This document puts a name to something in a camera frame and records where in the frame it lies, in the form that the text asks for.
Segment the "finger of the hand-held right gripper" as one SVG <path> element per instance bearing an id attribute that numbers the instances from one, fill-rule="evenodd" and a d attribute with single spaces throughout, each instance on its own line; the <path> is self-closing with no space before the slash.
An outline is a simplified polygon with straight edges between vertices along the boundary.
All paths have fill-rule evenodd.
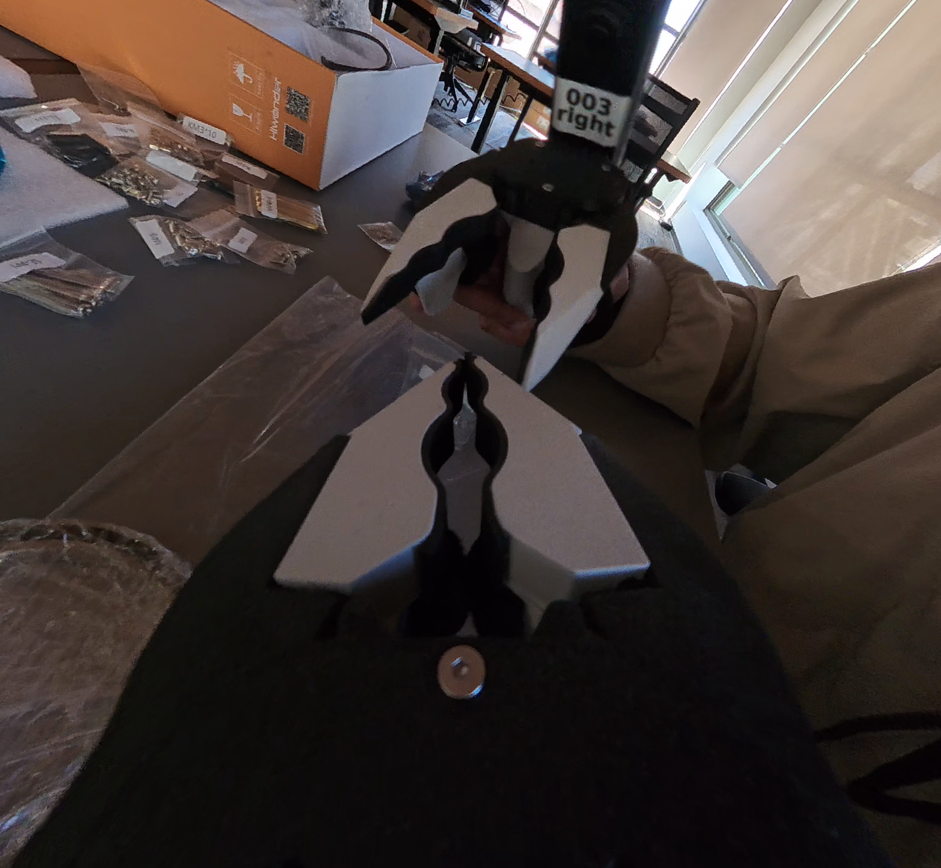
<path id="1" fill-rule="evenodd" d="M 535 321 L 520 372 L 531 391 L 544 380 L 602 298 L 610 233 L 591 224 L 551 231 L 510 218 L 505 297 Z"/>
<path id="2" fill-rule="evenodd" d="M 508 222 L 491 188 L 469 179 L 415 215 L 377 274 L 361 308 L 371 324 L 405 299 L 417 297 L 431 316 L 455 302 L 456 286 L 490 272 L 502 274 Z"/>

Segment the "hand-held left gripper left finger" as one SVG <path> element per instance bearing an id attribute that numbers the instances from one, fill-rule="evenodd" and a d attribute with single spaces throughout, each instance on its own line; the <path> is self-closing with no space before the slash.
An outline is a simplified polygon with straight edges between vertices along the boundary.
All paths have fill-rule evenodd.
<path id="1" fill-rule="evenodd" d="M 441 470 L 467 371 L 465 358 L 445 365 L 348 435 L 275 569 L 280 588 L 345 595 L 408 635 L 466 629 L 467 564 Z"/>

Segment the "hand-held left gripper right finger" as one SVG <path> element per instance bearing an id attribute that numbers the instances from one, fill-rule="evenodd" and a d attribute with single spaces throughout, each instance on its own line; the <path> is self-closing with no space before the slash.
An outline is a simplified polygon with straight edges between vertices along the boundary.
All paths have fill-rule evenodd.
<path id="1" fill-rule="evenodd" d="M 472 357 L 479 434 L 497 426 L 489 500 L 508 540 L 505 583 L 539 615 L 642 579 L 650 560 L 579 427 Z"/>

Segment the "person's right forearm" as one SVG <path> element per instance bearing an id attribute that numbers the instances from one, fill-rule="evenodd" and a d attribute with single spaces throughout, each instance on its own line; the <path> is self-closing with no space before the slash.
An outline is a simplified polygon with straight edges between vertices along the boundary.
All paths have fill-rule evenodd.
<path id="1" fill-rule="evenodd" d="M 627 268 L 605 333 L 570 354 L 693 426 L 708 467 L 791 473 L 868 418 L 890 446 L 939 427 L 939 264 L 819 296 L 661 249 Z"/>

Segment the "dark grey desk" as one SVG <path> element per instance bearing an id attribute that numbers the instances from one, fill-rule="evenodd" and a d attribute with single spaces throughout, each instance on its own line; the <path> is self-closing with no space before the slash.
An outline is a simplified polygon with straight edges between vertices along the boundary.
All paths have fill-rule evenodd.
<path id="1" fill-rule="evenodd" d="M 447 169 L 471 151 L 427 126 L 318 197 L 329 236 L 294 279 L 249 268 L 165 270 L 124 217 L 54 229 L 80 251 L 136 275 L 103 317 L 58 320 L 38 307 L 2 305 L 2 514 L 45 514 L 164 413 L 252 344 L 272 322 L 299 319 L 316 281 L 332 276 L 364 294 L 381 251 L 355 223 L 406 218 L 406 179 Z M 196 771 L 91 787 L 99 755 L 75 792 L 27 844 L 36 866 L 679 866 L 661 851 L 676 839 L 694 772 L 676 763 L 679 798 L 615 803 L 605 812 L 587 751 L 574 764 L 534 751 L 513 784 L 508 737 L 473 736 L 495 702 L 444 697 L 434 665 L 451 642 L 402 635 L 371 603 L 281 592 L 264 579 L 271 617 L 229 612 L 221 569 L 177 601 L 132 675 L 119 722 L 142 727 L 143 754 L 161 764 L 157 738 L 216 738 L 271 713 L 300 737 L 281 765 L 262 745 L 235 751 L 234 783 Z"/>

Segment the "person's right hand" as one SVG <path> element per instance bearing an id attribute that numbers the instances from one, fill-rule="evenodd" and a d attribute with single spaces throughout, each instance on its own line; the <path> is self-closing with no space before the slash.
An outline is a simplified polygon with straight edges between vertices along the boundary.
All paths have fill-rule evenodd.
<path id="1" fill-rule="evenodd" d="M 482 331 L 512 347 L 528 344 L 535 322 L 524 310 L 503 296 L 503 277 L 498 272 L 482 276 L 472 285 L 456 286 L 453 300 L 476 313 Z"/>

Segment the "black mesh office chair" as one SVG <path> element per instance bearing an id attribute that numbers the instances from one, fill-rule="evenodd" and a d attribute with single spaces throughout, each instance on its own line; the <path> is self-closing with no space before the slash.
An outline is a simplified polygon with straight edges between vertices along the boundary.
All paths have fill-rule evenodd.
<path id="1" fill-rule="evenodd" d="M 631 185 L 635 212 L 652 196 L 662 178 L 689 183 L 690 173 L 668 150 L 699 103 L 655 75 L 648 75 L 622 163 L 622 171 Z"/>

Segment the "large clear plastic bag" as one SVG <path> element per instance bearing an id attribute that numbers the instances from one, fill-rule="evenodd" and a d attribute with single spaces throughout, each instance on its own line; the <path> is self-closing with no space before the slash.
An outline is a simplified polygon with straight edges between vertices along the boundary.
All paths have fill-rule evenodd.
<path id="1" fill-rule="evenodd" d="M 198 563 L 326 442 L 463 352 L 398 310 L 365 326 L 360 308 L 314 284 L 51 519 L 121 525 Z"/>

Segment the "beige roller blind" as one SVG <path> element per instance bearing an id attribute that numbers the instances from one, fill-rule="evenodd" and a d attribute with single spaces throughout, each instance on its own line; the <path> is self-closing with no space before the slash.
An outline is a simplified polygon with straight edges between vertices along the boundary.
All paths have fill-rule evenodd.
<path id="1" fill-rule="evenodd" d="M 719 168 L 756 269 L 812 295 L 939 256 L 940 0 L 855 0 Z"/>
<path id="2" fill-rule="evenodd" d="M 781 56 L 815 39 L 849 0 L 703 0 L 657 75 L 700 105 L 672 145 L 690 174 L 716 164 L 786 74 Z"/>

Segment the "pile of small screw bags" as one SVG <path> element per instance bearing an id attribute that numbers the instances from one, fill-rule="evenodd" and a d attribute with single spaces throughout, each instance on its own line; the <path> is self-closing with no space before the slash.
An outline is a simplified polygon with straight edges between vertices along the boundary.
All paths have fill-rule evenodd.
<path id="1" fill-rule="evenodd" d="M 326 232 L 321 207 L 281 194 L 272 172 L 232 153 L 232 138 L 171 118 L 91 71 L 88 103 L 59 98 L 2 109 L 2 125 L 79 174 L 147 207 L 132 226 L 163 266 L 245 260 L 292 275 L 308 247 L 271 224 Z"/>

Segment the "person's beige jacket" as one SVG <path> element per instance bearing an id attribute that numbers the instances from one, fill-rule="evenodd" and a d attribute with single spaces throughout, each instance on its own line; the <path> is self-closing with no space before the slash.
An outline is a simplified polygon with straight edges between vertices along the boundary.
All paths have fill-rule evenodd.
<path id="1" fill-rule="evenodd" d="M 774 412 L 723 566 L 816 729 L 939 712 L 939 371 L 858 421 Z"/>

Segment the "plastic-wrapped round bearing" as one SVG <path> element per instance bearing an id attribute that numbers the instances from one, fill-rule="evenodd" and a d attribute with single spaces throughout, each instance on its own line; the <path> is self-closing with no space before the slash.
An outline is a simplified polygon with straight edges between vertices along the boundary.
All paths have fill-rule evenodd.
<path id="1" fill-rule="evenodd" d="M 2 521 L 2 866 L 74 781 L 191 572 L 124 526 Z"/>

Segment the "orange and white cardboard box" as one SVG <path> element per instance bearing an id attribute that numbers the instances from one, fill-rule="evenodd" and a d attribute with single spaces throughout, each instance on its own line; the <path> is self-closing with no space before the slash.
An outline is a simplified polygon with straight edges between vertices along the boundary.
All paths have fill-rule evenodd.
<path id="1" fill-rule="evenodd" d="M 323 189 L 421 132 L 441 61 L 371 16 L 312 27 L 297 0 L 1 0 L 2 25 Z"/>

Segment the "white foam sheet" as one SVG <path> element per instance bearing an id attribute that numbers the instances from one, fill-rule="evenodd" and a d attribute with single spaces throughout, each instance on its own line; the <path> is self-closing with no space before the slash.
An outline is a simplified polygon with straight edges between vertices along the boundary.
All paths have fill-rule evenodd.
<path id="1" fill-rule="evenodd" d="M 78 74 L 30 76 L 17 63 L 2 62 L 2 108 L 38 98 L 89 98 Z M 123 211 L 128 203 L 39 146 L 2 126 L 2 240 Z"/>

